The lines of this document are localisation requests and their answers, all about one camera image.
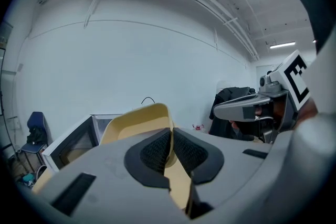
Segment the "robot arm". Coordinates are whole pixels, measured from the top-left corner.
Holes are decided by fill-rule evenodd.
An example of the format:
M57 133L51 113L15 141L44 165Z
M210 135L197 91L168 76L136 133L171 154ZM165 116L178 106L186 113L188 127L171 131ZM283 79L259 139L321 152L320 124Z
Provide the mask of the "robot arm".
M309 90L301 78L307 68L299 51L288 56L277 69L260 78L257 94L224 102L214 107L219 119L235 121L243 134L261 137L273 143L279 132L292 129L298 119L298 111L310 98ZM284 104L280 118L274 114L275 103ZM256 115L256 108L262 114Z
M315 195L333 167L335 122L318 115L274 145L179 128L99 145L50 179L38 208L61 212L68 220L62 223L281 222ZM172 138L191 178L185 210L174 203L163 174Z

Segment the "white ceiling beam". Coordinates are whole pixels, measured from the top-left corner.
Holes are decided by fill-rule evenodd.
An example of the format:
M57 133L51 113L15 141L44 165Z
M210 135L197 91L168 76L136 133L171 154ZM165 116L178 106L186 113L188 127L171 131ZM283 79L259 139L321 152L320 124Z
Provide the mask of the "white ceiling beam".
M231 19L231 20L228 20L226 23L224 23L223 25L227 25L227 24L229 24L229 23L232 23L234 20L237 20L238 18L236 17L236 18L233 18L233 19Z
M252 40L248 33L246 33L241 25L235 20L234 16L217 0L194 0L198 4L202 5L213 13L217 18L219 18L223 23L226 23L228 20L232 20L231 23L226 24L229 30L236 36L236 38L243 44L247 51L255 60L259 60L258 53L252 43Z
M276 5L274 7L261 9L259 11L256 11L255 14L256 14L256 16L259 17L259 16L262 16L262 15L264 15L266 13L274 12L274 11L276 11L278 9L281 10L281 9L286 9L288 7L293 8L294 6L297 7L297 8L299 8L300 4L301 3L299 3L297 0L294 0L294 1L291 1L291 2L283 3L281 5ZM243 8L240 13L242 14L243 18L245 20L247 20L247 21L254 19L254 16L250 14L249 9L247 7Z
M297 24L295 23L290 23L287 25L277 25L277 26L272 26L271 28L268 27L267 33L265 35L262 35L262 33L260 31L258 32L254 32L251 33L252 39L253 40L260 40L260 39L265 39L265 38L269 38L271 36L276 36L276 35L282 35L286 32L290 32L290 31L296 31L298 29L304 29L304 28L311 28L311 25L309 23L309 21L300 21Z

